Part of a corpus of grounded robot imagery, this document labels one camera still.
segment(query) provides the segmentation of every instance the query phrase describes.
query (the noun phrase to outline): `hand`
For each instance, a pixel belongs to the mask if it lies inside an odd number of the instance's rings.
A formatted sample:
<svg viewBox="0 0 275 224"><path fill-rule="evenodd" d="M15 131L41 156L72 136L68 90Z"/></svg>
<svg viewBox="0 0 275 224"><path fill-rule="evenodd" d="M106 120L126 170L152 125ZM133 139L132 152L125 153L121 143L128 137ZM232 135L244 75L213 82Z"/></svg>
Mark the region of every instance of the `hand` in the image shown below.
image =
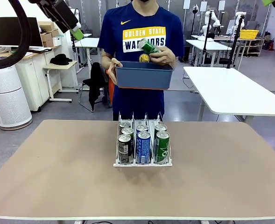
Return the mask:
<svg viewBox="0 0 275 224"><path fill-rule="evenodd" d="M176 60L176 56L169 48L158 47L158 49L161 52L150 54L150 59L152 62L160 65L165 65L165 64L171 64Z"/></svg>
<svg viewBox="0 0 275 224"><path fill-rule="evenodd" d="M117 85L117 78L115 77L115 66L119 66L120 68L123 67L122 63L119 62L117 59L113 58L111 59L111 64L109 66L109 69L107 70L107 73L109 75L109 77L111 78L111 80L113 81L113 83L115 85Z"/></svg>

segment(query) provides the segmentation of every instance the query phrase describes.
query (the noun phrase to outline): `can dispenser rack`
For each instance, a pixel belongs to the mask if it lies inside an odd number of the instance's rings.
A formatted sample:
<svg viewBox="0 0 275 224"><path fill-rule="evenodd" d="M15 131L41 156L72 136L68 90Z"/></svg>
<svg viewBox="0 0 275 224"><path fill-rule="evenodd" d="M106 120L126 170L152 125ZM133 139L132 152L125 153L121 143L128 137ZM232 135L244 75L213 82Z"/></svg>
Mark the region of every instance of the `can dispenser rack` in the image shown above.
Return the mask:
<svg viewBox="0 0 275 224"><path fill-rule="evenodd" d="M120 131L120 122L128 121L131 124L131 128L134 131L134 153L132 155L131 163L129 164L122 164L119 160L119 131ZM148 116L145 115L145 119L142 120L135 120L134 115L132 116L131 120L125 120L121 118L121 115L119 115L119 122L118 122L118 130L117 130L117 146L116 146L116 160L115 164L113 164L114 167L172 167L172 159L171 159L171 147L169 144L168 147L168 153L166 155L165 160L162 163L157 163L155 161L155 142L154 142L154 132L155 132L155 126L158 124L164 124L163 119L161 115L158 115L157 119L155 120L149 120ZM136 127L138 125L147 125L148 131L151 134L151 144L150 144L150 161L147 164L140 164L138 163L137 155L136 155Z"/></svg>

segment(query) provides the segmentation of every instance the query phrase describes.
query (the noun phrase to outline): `blue can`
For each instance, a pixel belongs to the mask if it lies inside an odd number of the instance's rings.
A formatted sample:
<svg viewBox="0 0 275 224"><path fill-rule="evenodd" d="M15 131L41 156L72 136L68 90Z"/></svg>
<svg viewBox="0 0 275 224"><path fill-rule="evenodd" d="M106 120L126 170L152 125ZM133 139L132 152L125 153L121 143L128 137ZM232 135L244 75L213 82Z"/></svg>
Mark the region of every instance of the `blue can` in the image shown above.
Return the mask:
<svg viewBox="0 0 275 224"><path fill-rule="evenodd" d="M149 132L139 132L137 134L138 162L149 163L151 150L151 134Z"/></svg>
<svg viewBox="0 0 275 224"><path fill-rule="evenodd" d="M148 126L146 125L138 125L136 127L136 146L135 146L135 153L138 155L138 146L137 146L137 136L139 132L148 132Z"/></svg>

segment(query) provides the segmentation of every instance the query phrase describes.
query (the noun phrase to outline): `person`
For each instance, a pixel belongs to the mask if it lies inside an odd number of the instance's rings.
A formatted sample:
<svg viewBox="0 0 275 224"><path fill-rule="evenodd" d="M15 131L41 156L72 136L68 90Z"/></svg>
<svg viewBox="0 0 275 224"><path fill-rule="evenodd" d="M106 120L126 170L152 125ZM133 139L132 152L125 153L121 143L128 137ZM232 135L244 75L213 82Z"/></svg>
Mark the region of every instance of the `person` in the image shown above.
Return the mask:
<svg viewBox="0 0 275 224"><path fill-rule="evenodd" d="M138 42L146 38L161 52L150 55L138 48ZM182 23L171 12L160 7L156 0L133 0L126 6L106 12L102 24L98 48L102 49L102 66L115 84L113 94L113 120L157 119L164 115L162 90L119 88L115 66L120 61L154 62L170 64L173 68L176 57L184 54Z"/></svg>

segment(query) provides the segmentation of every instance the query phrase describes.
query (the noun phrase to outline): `nike swoosh logo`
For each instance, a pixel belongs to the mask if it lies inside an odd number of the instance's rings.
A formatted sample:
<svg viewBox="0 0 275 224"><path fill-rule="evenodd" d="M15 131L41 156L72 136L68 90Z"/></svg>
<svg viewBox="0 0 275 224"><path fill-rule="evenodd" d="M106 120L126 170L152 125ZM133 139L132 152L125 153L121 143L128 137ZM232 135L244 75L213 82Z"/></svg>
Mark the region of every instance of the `nike swoosh logo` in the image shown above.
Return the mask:
<svg viewBox="0 0 275 224"><path fill-rule="evenodd" d="M128 20L128 21L126 21L126 22L123 22L123 21L122 21L122 22L120 22L120 24L121 24L121 25L124 25L125 23L128 23L128 22L130 22L130 21L131 21L131 20Z"/></svg>

